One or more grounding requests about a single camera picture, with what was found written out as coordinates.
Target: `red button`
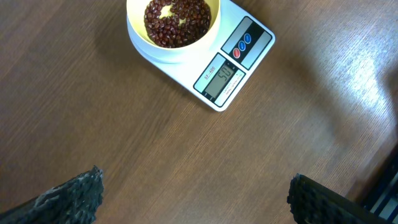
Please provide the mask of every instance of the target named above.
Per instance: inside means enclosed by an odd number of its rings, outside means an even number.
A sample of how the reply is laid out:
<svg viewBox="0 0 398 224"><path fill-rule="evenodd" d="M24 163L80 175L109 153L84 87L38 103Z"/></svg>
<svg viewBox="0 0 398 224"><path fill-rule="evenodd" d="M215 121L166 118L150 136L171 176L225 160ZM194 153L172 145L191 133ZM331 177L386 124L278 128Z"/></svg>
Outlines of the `red button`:
<svg viewBox="0 0 398 224"><path fill-rule="evenodd" d="M241 51L237 48L234 49L234 57L239 58L241 56Z"/></svg>

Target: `scale control panel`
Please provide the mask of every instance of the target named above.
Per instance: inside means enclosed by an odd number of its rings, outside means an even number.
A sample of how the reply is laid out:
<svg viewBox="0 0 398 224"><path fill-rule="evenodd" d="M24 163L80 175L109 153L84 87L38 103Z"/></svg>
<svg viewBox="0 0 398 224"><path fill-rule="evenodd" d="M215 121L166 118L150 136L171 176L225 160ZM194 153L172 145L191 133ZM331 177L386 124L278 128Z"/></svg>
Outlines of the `scale control panel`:
<svg viewBox="0 0 398 224"><path fill-rule="evenodd" d="M223 107L246 75L235 63L249 71L271 40L260 25L244 17L221 48L234 62L217 53L193 88L217 107Z"/></svg>

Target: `bowl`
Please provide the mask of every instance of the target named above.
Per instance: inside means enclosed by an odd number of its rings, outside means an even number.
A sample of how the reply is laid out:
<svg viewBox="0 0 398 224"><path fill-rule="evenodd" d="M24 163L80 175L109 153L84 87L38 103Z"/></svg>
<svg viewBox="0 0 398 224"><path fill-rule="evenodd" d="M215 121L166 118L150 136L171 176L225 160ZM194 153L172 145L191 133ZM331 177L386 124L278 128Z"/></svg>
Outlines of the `bowl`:
<svg viewBox="0 0 398 224"><path fill-rule="evenodd" d="M205 0L211 12L211 22L208 32L196 42L185 47L174 49L159 47L148 37L144 24L144 12L150 1L151 0L127 0L127 19L133 31L130 35L133 35L131 39L136 47L139 47L147 55L167 63L192 60L204 54L210 48L220 28L221 0ZM171 6L165 6L162 9L160 18L172 15L168 10L170 7Z"/></svg>

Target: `kitchen scale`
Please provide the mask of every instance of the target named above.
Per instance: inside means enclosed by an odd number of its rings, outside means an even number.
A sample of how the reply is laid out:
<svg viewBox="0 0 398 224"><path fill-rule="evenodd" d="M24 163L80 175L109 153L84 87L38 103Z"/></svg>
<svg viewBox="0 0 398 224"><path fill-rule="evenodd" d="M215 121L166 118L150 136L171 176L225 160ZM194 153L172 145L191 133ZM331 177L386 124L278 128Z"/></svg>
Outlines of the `kitchen scale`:
<svg viewBox="0 0 398 224"><path fill-rule="evenodd" d="M275 35L230 0L221 0L221 23L215 41L200 58L165 63L136 44L129 19L127 28L137 51L216 111L224 111L275 43Z"/></svg>

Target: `brown wooden surface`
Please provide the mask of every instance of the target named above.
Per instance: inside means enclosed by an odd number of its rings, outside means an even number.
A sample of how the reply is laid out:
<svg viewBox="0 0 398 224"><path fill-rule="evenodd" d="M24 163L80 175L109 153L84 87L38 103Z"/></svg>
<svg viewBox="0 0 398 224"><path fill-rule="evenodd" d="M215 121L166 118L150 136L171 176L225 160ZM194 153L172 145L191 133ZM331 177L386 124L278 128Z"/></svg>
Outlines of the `brown wooden surface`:
<svg viewBox="0 0 398 224"><path fill-rule="evenodd" d="M296 173L366 180L396 141L398 1L236 3L277 42L216 113L136 52L123 0L0 1L0 212L94 164L97 223L293 223Z"/></svg>

